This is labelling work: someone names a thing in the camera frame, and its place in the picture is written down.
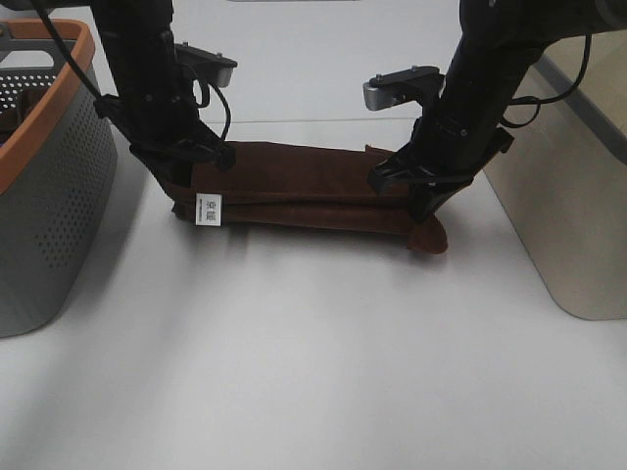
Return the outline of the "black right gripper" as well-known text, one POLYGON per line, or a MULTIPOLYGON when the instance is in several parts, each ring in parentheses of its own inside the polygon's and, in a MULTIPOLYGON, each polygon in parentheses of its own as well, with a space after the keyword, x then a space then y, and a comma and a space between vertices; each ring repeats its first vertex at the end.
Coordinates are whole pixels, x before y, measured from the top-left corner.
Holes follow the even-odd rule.
POLYGON ((410 140, 376 165, 367 181, 379 195, 410 189, 409 215, 422 223, 512 142, 499 127, 514 93, 514 32, 465 29, 439 97, 414 124, 410 140))

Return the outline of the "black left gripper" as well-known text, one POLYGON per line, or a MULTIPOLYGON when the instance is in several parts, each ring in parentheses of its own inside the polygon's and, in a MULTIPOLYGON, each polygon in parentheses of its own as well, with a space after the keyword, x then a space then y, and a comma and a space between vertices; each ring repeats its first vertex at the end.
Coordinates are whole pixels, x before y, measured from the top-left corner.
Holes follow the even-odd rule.
POLYGON ((211 163, 221 171, 234 166, 235 151, 225 142, 230 123, 216 134, 199 114, 215 92, 231 119, 222 88, 184 76, 169 29, 146 35, 102 31, 101 39, 118 94, 100 98, 97 112, 121 131, 131 154, 161 186, 189 189, 193 164, 211 163))

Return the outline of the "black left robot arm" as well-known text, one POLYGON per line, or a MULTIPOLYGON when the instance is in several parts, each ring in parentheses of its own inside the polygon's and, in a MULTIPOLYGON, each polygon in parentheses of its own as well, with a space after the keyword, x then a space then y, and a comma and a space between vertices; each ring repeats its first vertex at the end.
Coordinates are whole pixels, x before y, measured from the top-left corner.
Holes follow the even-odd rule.
POLYGON ((173 39, 170 1, 89 1, 94 22, 118 90, 103 95, 86 71, 95 45, 86 26, 51 22, 51 9, 71 1, 6 1, 13 11, 33 10, 35 20, 8 23, 17 39, 31 33, 52 40, 65 59, 56 82, 1 149, 1 189, 7 191, 52 134, 74 93, 85 87, 96 113, 128 140, 131 153, 157 178, 186 185, 193 164, 213 163, 221 171, 235 164, 224 134, 215 134, 199 111, 211 93, 227 86, 236 62, 173 39))

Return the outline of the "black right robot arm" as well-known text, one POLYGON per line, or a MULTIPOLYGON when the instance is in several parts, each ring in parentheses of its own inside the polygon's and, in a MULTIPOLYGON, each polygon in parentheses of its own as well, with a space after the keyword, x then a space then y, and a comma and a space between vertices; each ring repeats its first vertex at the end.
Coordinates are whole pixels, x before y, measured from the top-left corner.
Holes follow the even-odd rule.
POLYGON ((363 86, 368 109, 415 101, 422 115, 410 141, 368 175, 379 195, 394 184, 410 190, 407 209, 425 220, 497 154, 511 146, 505 121, 529 68, 561 39, 621 30, 623 1, 462 1, 458 48, 446 73, 413 67, 379 74, 363 86))

